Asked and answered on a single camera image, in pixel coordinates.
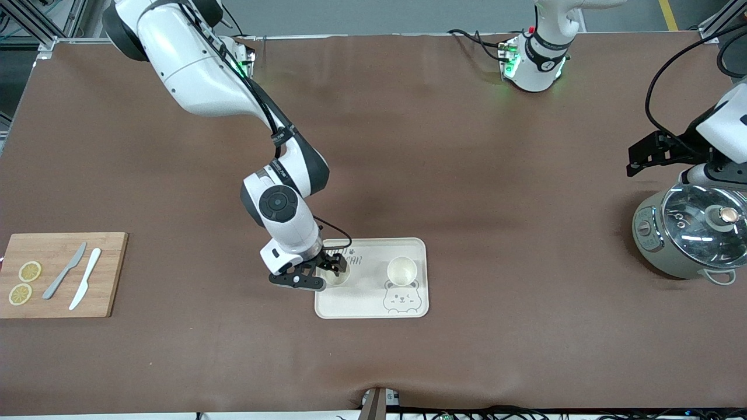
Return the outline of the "white plastic cup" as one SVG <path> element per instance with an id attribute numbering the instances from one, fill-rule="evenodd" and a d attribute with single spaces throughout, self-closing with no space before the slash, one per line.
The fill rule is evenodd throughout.
<path id="1" fill-rule="evenodd" d="M 329 271 L 329 269 L 318 269 L 319 276 L 324 279 L 326 289 L 343 285 L 350 276 L 350 266 L 347 265 L 339 272 Z"/>
<path id="2" fill-rule="evenodd" d="M 389 261 L 387 276 L 392 285 L 409 287 L 414 284 L 418 276 L 418 266 L 414 260 L 406 256 L 398 256 Z"/>

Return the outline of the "white bear print tray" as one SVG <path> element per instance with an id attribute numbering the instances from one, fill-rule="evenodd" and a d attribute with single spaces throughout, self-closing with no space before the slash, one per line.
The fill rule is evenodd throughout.
<path id="1" fill-rule="evenodd" d="M 349 279 L 315 294 L 315 312 L 321 319 L 384 319 L 422 317 L 430 307 L 426 244 L 419 237 L 354 239 L 341 251 L 350 266 Z M 418 266 L 413 285 L 389 282 L 390 260 L 406 256 Z"/>

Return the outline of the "glass pot lid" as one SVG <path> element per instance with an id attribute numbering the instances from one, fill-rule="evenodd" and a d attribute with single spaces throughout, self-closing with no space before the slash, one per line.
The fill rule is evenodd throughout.
<path id="1" fill-rule="evenodd" d="M 747 199 L 742 194 L 677 184 L 662 204 L 665 231 L 689 258 L 719 270 L 747 265 Z"/>

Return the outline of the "green electric cooking pot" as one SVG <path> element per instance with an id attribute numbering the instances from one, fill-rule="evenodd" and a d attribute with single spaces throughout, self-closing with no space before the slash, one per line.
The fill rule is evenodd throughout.
<path id="1" fill-rule="evenodd" d="M 632 236 L 642 256 L 659 271 L 678 279 L 704 278 L 715 285 L 732 285 L 739 268 L 714 269 L 697 263 L 678 250 L 665 231 L 662 210 L 665 194 L 674 188 L 651 195 L 638 205 L 631 221 Z"/>

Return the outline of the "brown table cover mat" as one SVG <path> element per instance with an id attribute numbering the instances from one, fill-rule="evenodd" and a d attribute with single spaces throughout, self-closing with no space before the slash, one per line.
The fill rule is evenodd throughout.
<path id="1" fill-rule="evenodd" d="M 0 157 L 21 232 L 128 232 L 104 319 L 0 320 L 0 415 L 747 407 L 747 279 L 652 271 L 630 221 L 682 168 L 626 176 L 657 69 L 695 33 L 582 34 L 548 91 L 449 36 L 256 43 L 254 77 L 326 158 L 316 215 L 419 237 L 430 308 L 324 320 L 269 283 L 239 199 L 273 156 L 253 117 L 185 112 L 147 63 L 59 44 Z"/>

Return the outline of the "bamboo cutting board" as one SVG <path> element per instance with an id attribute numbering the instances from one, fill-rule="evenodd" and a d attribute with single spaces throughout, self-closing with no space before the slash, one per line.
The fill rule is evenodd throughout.
<path id="1" fill-rule="evenodd" d="M 0 269 L 0 319 L 65 319 L 66 317 L 107 317 L 114 304 L 117 284 L 127 247 L 125 232 L 54 232 L 17 233 L 4 252 Z M 42 295 L 71 260 L 78 247 L 86 242 L 82 260 L 65 276 L 50 300 Z M 69 304 L 75 296 L 91 252 L 102 249 L 102 254 L 90 276 L 89 289 L 76 309 Z M 18 270 L 27 261 L 39 261 L 41 276 L 30 284 L 34 292 L 27 303 L 11 306 L 8 295 L 12 287 L 21 284 Z"/>

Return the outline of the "white plastic knife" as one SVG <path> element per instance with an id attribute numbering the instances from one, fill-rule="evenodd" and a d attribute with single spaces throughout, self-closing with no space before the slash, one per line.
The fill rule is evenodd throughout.
<path id="1" fill-rule="evenodd" d="M 75 293 L 75 296 L 72 299 L 72 302 L 69 304 L 68 309 L 70 311 L 73 311 L 78 307 L 80 302 L 82 302 L 83 298 L 85 297 L 86 293 L 88 292 L 88 289 L 90 287 L 89 280 L 90 276 L 93 273 L 93 270 L 98 263 L 98 260 L 102 254 L 102 249 L 95 248 L 92 250 L 90 258 L 88 259 L 88 263 L 86 264 L 85 272 L 83 272 L 83 277 L 78 285 L 78 289 Z"/>

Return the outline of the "grey plastic knife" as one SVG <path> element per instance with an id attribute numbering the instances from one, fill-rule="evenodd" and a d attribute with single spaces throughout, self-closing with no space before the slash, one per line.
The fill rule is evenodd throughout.
<path id="1" fill-rule="evenodd" d="M 82 242 L 80 247 L 78 247 L 78 250 L 76 253 L 72 256 L 71 260 L 68 262 L 68 264 L 62 269 L 61 273 L 58 274 L 56 279 L 53 281 L 51 285 L 45 290 L 45 292 L 42 295 L 43 300 L 50 300 L 54 297 L 54 294 L 64 281 L 67 274 L 69 274 L 70 271 L 72 271 L 73 268 L 75 268 L 78 263 L 82 260 L 83 255 L 85 254 L 86 250 L 86 242 Z"/>

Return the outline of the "aluminium frame profile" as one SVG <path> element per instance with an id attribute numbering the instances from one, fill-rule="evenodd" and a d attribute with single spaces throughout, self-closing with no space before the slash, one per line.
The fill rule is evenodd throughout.
<path id="1" fill-rule="evenodd" d="M 717 13 L 705 19 L 696 27 L 702 39 L 726 29 L 739 16 L 747 12 L 747 0 L 726 0 Z"/>
<path id="2" fill-rule="evenodd" d="M 66 44 L 102 44 L 103 11 L 114 0 L 0 0 L 0 51 L 51 56 Z"/>

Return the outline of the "table edge clamp post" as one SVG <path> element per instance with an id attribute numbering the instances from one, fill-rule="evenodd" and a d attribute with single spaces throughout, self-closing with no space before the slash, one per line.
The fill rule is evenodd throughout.
<path id="1" fill-rule="evenodd" d="M 400 394 L 390 388 L 370 388 L 362 398 L 358 420 L 398 420 Z"/>

